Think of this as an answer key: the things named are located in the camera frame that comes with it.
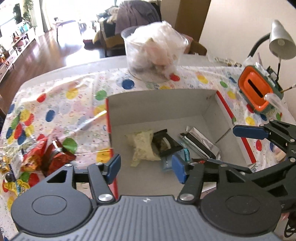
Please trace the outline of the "grey blue snack packet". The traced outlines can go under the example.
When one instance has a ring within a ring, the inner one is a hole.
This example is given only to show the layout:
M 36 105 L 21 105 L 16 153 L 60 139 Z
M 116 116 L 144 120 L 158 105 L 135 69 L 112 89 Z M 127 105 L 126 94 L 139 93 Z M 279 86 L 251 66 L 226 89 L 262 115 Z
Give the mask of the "grey blue snack packet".
M 181 161 L 184 161 L 185 163 L 189 163 L 191 161 L 189 150 L 187 148 L 183 148 L 171 155 L 161 157 L 162 171 L 171 171 L 173 169 L 174 163 L 176 162 L 176 158 L 180 158 Z

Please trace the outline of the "dark brown snack packet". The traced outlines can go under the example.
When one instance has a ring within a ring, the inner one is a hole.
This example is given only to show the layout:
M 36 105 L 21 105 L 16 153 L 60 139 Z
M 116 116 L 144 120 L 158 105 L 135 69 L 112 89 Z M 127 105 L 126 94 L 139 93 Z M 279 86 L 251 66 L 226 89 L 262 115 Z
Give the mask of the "dark brown snack packet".
M 167 129 L 155 132 L 153 134 L 152 143 L 155 145 L 161 158 L 170 156 L 183 149 L 183 147 L 168 134 Z

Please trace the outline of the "pale yellow snack packet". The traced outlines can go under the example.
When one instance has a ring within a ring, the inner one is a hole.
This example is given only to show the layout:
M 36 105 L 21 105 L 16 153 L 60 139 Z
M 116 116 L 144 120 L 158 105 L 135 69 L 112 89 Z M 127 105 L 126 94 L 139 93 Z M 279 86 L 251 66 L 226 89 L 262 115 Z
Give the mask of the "pale yellow snack packet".
M 136 167 L 142 160 L 160 161 L 160 156 L 152 147 L 153 130 L 139 131 L 127 134 L 126 140 L 129 146 L 134 149 L 133 157 L 130 162 L 131 167 Z

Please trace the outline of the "silver foil snack packet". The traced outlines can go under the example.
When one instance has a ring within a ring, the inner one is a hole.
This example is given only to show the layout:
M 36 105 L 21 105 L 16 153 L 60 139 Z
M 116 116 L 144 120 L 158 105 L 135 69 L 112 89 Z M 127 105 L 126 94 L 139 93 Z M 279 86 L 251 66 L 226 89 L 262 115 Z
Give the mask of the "silver foil snack packet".
M 186 131 L 180 133 L 180 138 L 188 143 L 193 150 L 197 150 L 203 157 L 221 160 L 220 149 L 195 127 L 187 126 Z

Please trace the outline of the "dark red chips bag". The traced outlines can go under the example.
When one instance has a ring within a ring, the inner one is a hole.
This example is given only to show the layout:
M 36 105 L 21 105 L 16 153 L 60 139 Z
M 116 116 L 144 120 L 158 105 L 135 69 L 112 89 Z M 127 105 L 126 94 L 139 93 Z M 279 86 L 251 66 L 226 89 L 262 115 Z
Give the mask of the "dark red chips bag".
M 58 139 L 53 139 L 44 153 L 41 171 L 47 177 L 75 159 L 76 156 L 63 147 Z

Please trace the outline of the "yellow cartoon snack packet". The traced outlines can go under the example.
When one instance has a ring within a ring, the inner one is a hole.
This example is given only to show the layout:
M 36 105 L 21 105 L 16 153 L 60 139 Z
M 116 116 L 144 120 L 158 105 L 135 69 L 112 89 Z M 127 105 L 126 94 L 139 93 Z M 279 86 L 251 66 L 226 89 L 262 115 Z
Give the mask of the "yellow cartoon snack packet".
M 20 179 L 16 180 L 15 182 L 6 182 L 3 181 L 3 190 L 11 191 L 16 196 L 20 196 L 29 190 L 31 187 L 27 182 L 24 182 Z

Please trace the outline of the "white blue snack packet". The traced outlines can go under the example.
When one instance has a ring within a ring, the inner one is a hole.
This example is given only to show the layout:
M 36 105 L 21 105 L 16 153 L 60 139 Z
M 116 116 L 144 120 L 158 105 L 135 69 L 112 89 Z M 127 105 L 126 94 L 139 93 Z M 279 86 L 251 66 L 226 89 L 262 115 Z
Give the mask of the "white blue snack packet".
M 22 153 L 16 154 L 11 160 L 10 167 L 16 179 L 20 177 L 22 162 L 23 162 Z

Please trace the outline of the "yellow gold candy packet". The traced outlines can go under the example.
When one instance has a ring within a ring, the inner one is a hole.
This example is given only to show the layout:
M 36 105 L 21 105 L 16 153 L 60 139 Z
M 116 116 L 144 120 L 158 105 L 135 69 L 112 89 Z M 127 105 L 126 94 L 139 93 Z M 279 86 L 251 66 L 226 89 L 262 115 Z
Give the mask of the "yellow gold candy packet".
M 1 159 L 0 159 L 1 174 L 5 174 L 7 172 L 10 172 L 10 170 L 11 170 L 10 163 L 11 163 L 11 158 L 9 158 L 7 156 L 1 156 Z

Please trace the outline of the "red white cardboard box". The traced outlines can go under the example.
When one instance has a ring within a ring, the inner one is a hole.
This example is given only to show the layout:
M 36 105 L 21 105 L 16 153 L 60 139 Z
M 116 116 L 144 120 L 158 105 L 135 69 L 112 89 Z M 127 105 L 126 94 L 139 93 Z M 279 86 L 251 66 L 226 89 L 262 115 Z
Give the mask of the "red white cardboard box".
M 161 161 L 143 160 L 130 165 L 133 148 L 126 136 L 139 131 L 167 130 L 175 140 L 187 127 L 194 127 L 220 149 L 224 162 L 248 166 L 249 154 L 242 140 L 234 136 L 232 121 L 214 90 L 170 89 L 133 91 L 110 96 L 107 100 L 111 145 L 121 155 L 117 176 L 119 195 L 173 195 L 182 184 L 173 171 L 163 171 Z

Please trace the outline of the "orange green tissue holder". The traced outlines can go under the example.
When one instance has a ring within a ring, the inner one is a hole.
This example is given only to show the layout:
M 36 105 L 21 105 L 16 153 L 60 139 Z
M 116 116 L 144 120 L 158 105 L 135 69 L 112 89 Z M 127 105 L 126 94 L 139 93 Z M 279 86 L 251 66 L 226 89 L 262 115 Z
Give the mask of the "orange green tissue holder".
M 266 94 L 275 94 L 283 99 L 282 88 L 269 76 L 264 76 L 255 66 L 248 65 L 244 68 L 238 79 L 239 92 L 255 113 L 267 113 L 273 107 L 265 100 Z

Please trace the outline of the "colourful balloon tablecloth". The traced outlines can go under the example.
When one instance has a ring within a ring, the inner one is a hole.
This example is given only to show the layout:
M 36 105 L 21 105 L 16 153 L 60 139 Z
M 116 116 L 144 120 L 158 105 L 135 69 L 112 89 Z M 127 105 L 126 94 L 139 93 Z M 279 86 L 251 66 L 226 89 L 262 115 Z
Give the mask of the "colourful balloon tablecloth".
M 107 162 L 114 153 L 108 110 L 110 96 L 150 90 L 214 90 L 235 125 L 259 126 L 269 120 L 295 123 L 284 101 L 271 97 L 273 108 L 255 113 L 239 92 L 241 67 L 180 66 L 177 77 L 165 82 L 146 82 L 133 77 L 126 68 L 74 74 L 46 82 L 29 81 L 15 95 L 1 131 L 1 156 L 12 158 L 26 151 L 39 138 L 57 138 L 76 156 L 73 166 L 86 168 Z M 267 140 L 242 139 L 253 171 L 280 161 L 281 151 Z M 40 171 L 22 172 L 18 178 L 30 187 L 43 179 Z M 5 240 L 17 233 L 11 205 L 18 197 L 3 190 L 1 180 L 1 232 Z

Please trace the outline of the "grey desk lamp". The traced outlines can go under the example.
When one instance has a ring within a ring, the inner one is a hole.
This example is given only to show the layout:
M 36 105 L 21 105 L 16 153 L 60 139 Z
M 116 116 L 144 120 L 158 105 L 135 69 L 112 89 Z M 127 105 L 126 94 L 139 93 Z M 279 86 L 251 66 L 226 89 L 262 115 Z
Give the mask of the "grey desk lamp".
M 293 59 L 296 55 L 296 46 L 295 42 L 286 31 L 279 20 L 273 20 L 271 25 L 271 32 L 269 34 L 261 37 L 252 47 L 248 57 L 253 57 L 256 50 L 259 46 L 269 40 L 269 50 L 270 52 L 278 58 L 278 67 L 277 67 L 277 78 L 276 82 L 279 79 L 280 66 L 282 60 Z

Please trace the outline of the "clear tub with plastic bag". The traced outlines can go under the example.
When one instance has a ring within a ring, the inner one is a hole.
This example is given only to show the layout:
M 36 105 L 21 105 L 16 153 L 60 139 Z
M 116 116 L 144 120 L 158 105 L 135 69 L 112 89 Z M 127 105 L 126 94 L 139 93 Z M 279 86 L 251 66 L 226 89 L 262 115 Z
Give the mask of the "clear tub with plastic bag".
M 121 32 L 125 42 L 127 68 L 142 81 L 161 83 L 177 77 L 180 57 L 189 40 L 169 23 L 154 22 Z

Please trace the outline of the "wooden coffee table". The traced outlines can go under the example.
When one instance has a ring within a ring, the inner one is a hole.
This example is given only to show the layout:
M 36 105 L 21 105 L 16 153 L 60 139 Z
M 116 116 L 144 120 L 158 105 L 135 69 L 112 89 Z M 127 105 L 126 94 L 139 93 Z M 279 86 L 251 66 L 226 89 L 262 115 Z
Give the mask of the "wooden coffee table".
M 81 24 L 78 20 L 60 20 L 59 18 L 54 18 L 54 26 L 56 29 L 56 41 L 59 42 L 59 35 L 62 29 L 76 29 L 79 34 L 82 34 Z

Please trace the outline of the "sofa with piled clothes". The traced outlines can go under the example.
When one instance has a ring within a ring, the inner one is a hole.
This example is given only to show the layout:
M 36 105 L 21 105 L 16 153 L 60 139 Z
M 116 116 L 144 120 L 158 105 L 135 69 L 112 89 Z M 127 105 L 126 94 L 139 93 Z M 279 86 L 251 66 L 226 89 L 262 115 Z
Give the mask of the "sofa with piled clothes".
M 94 42 L 103 47 L 105 57 L 123 55 L 123 30 L 161 20 L 160 1 L 122 1 L 98 16 L 100 30 Z

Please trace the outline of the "wooden tv cabinet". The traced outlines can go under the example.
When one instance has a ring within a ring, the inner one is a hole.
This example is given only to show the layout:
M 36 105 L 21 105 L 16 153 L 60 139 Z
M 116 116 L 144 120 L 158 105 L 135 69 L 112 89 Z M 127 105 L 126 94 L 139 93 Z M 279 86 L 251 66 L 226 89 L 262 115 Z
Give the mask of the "wooden tv cabinet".
M 20 38 L 12 43 L 11 47 L 4 54 L 6 59 L 1 63 L 1 81 L 9 73 L 11 69 L 15 68 L 15 63 L 24 51 L 29 47 L 31 42 L 36 40 L 34 28 L 30 28 L 20 35 Z

